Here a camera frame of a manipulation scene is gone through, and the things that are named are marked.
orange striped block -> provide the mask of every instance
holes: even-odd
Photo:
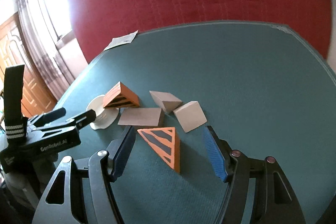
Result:
[[[139,106],[138,96],[121,82],[118,82],[111,88],[110,91],[105,94],[103,99],[103,108]]]
[[[180,173],[180,139],[174,127],[139,129],[140,136],[177,173]]]

plain wooden block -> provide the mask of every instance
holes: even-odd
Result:
[[[139,107],[138,96],[126,87],[123,83],[118,82],[104,96],[103,108],[120,108],[120,107]]]
[[[164,116],[161,108],[125,108],[118,124],[136,128],[161,127]]]
[[[174,127],[139,129],[140,136],[177,173],[180,173],[180,139]]]
[[[191,101],[174,110],[174,114],[187,133],[207,122],[198,101]]]
[[[169,92],[149,91],[149,93],[154,102],[166,113],[170,113],[182,105],[182,101]]]

white cup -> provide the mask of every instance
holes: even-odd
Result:
[[[89,103],[86,108],[86,110],[93,109],[96,112],[95,121],[90,123],[90,127],[93,130],[107,128],[110,124],[113,123],[119,114],[118,108],[103,108],[104,96],[105,95],[97,96]]]

carved door panel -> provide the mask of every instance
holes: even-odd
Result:
[[[3,81],[6,67],[25,64],[21,108],[25,116],[31,117],[51,111],[57,101],[23,47],[19,24],[16,13],[0,26],[0,77]]]

black stripe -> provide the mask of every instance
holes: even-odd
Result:
[[[164,145],[163,143],[159,142],[154,136],[151,134],[146,133],[145,131],[141,131],[142,134],[146,137],[147,140],[149,140],[152,144],[156,145],[157,147],[161,148],[163,151],[165,151],[168,155],[171,155],[171,148],[167,145]]]
[[[117,103],[117,102],[122,101],[122,100],[128,100],[128,99],[123,97],[123,96],[122,97],[116,97],[111,101],[111,103],[114,104],[114,103]]]
[[[169,140],[170,142],[172,141],[171,136],[162,130],[153,130],[152,133],[158,137],[165,138],[166,140]]]
[[[125,102],[125,103],[119,103],[119,104],[108,104],[106,107],[126,107],[126,106],[132,106],[134,105],[132,102]]]
[[[171,163],[171,160],[170,159],[168,159],[166,156],[164,156],[165,157],[165,159],[169,162],[169,163]]]

